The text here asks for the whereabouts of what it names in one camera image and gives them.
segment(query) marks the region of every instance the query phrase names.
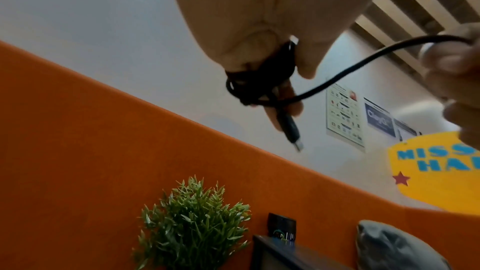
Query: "gray cushion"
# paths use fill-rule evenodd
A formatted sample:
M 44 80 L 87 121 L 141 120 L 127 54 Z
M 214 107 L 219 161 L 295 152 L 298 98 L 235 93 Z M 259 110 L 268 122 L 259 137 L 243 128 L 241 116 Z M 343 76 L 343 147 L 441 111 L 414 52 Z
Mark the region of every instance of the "gray cushion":
M 357 230 L 358 270 L 452 270 L 427 243 L 394 226 L 362 220 Z

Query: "hand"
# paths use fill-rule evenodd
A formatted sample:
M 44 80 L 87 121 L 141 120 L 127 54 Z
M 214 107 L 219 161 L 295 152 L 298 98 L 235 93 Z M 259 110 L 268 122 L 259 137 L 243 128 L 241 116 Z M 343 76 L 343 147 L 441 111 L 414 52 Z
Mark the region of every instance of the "hand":
M 451 99 L 443 110 L 449 122 L 461 127 L 459 138 L 480 150 L 480 23 L 446 31 L 474 41 L 443 42 L 424 46 L 420 61 L 428 68 L 426 85 L 438 96 Z
M 371 0 L 177 0 L 196 41 L 228 72 L 255 70 L 291 35 L 298 73 L 315 76 L 320 61 L 337 37 L 362 13 Z M 289 81 L 279 88 L 279 99 L 295 92 Z M 273 108 L 265 109 L 275 127 Z M 286 109 L 296 116 L 301 102 Z

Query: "yellow sign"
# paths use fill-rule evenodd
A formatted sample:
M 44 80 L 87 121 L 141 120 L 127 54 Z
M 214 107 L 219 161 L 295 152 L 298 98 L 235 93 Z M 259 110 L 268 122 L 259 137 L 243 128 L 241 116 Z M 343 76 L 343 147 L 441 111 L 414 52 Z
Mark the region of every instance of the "yellow sign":
M 480 215 L 480 152 L 457 132 L 418 136 L 388 150 L 400 192 L 450 212 Z

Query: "orange partition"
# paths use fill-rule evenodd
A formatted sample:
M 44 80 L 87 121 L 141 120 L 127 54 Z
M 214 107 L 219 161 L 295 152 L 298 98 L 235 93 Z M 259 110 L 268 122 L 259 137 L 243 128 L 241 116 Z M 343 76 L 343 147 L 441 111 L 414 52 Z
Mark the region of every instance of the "orange partition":
M 350 267 L 363 219 L 476 267 L 478 217 L 390 203 L 7 44 L 0 107 L 2 269 L 131 270 L 142 206 L 193 175 L 250 204 L 251 234 L 292 217 L 299 244 Z M 251 250 L 225 268 L 248 269 Z

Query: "green plant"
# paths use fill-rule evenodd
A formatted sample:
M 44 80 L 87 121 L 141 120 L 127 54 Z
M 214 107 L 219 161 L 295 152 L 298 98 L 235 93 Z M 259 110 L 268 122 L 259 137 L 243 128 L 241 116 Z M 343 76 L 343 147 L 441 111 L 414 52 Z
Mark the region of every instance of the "green plant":
M 203 180 L 190 177 L 178 184 L 169 196 L 163 192 L 159 206 L 141 212 L 146 233 L 140 231 L 140 249 L 134 251 L 137 270 L 214 270 L 248 245 L 238 241 L 248 230 L 242 224 L 250 220 L 249 205 L 224 205 L 225 188 L 218 183 L 204 189 Z

